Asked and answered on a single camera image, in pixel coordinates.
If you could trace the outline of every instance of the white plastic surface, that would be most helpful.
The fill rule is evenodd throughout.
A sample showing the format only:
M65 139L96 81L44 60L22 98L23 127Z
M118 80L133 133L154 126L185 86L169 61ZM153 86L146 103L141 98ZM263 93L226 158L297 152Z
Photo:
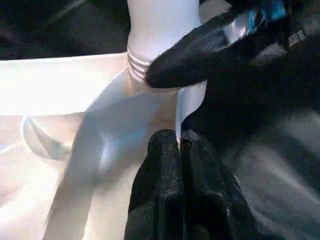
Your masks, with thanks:
M143 81L150 63L201 25L199 0L128 0L129 71Z
M193 12L198 1L162 4L167 7L153 8L155 19L171 42L144 61L200 24ZM177 22L193 15L189 29ZM177 25L167 31L172 21ZM151 45L164 43L153 30L145 35ZM146 38L141 48L147 49ZM150 136L176 127L179 140L182 120L205 92L205 82L178 97L152 92L129 77L127 53L0 61L0 78L1 240L123 239L132 182Z

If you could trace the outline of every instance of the white fitting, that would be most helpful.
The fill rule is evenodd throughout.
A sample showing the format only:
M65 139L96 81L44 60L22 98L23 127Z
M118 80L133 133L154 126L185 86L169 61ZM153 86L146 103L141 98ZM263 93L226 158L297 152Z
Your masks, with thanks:
M129 72L143 81L150 63L201 25L199 0L127 0Z

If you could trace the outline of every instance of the black glove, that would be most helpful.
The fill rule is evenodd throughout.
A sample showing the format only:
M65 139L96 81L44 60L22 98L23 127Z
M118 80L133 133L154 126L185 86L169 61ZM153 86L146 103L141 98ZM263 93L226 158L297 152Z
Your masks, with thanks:
M257 13L245 24L254 23L253 32L238 28L245 34L230 44L224 27L241 13L214 18L157 58L146 80L154 88L207 80L204 101L183 122L182 135L207 139L237 177L258 238L320 239L320 7L317 0L285 1L285 15L266 24L261 4L243 10ZM186 154L186 143L182 163L195 152ZM205 144L198 149L207 152ZM184 184L194 187L190 182Z
M155 133L132 186L125 240L257 239L256 222L209 142L173 130Z
M153 88L174 88L209 80L219 89L222 81L234 84L243 82L239 77L261 72L279 74L291 60L310 64L319 57L320 7L317 0L307 2L300 7L286 0L267 0L241 13L215 17L159 56L146 81ZM277 61L282 62L280 68L265 69ZM287 70L296 67L290 64Z

